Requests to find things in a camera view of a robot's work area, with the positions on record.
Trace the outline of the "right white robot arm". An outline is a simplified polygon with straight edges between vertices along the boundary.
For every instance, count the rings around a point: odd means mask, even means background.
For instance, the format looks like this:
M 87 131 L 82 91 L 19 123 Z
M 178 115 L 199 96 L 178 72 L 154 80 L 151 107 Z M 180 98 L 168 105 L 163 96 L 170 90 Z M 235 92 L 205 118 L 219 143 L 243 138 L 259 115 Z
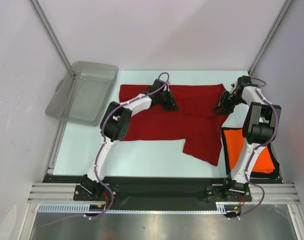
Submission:
M 249 193 L 250 175 L 263 149 L 274 141 L 281 115 L 281 107 L 270 103 L 262 94 L 261 86 L 250 76 L 239 77 L 230 91 L 225 91 L 213 112 L 217 115 L 233 113 L 235 106 L 247 104 L 249 110 L 244 120 L 244 144 L 235 167 L 224 179 L 219 191 L 229 201 Z

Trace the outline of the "red t shirt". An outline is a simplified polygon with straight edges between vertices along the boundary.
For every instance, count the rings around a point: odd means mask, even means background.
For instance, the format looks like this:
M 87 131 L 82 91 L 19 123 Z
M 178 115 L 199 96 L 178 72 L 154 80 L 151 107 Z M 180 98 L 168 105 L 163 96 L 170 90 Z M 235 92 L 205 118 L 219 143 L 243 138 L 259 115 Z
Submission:
M 171 85 L 170 90 L 179 110 L 165 111 L 158 104 L 134 115 L 124 140 L 185 140 L 183 153 L 217 166 L 227 115 L 217 115 L 213 109 L 224 85 Z

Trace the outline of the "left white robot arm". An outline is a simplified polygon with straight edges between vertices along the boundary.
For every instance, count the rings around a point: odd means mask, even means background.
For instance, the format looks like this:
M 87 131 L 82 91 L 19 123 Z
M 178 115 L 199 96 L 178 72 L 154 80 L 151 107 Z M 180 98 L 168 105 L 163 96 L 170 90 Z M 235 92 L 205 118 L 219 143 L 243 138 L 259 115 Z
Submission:
M 112 151 L 123 140 L 129 130 L 131 118 L 136 114 L 160 105 L 165 111 L 178 111 L 169 87 L 168 80 L 155 79 L 153 84 L 136 97 L 124 102 L 112 101 L 101 121 L 100 147 L 94 159 L 94 163 L 75 188 L 74 199 L 80 197 L 82 201 L 97 201 L 112 190 L 102 181 L 105 171 L 111 159 Z

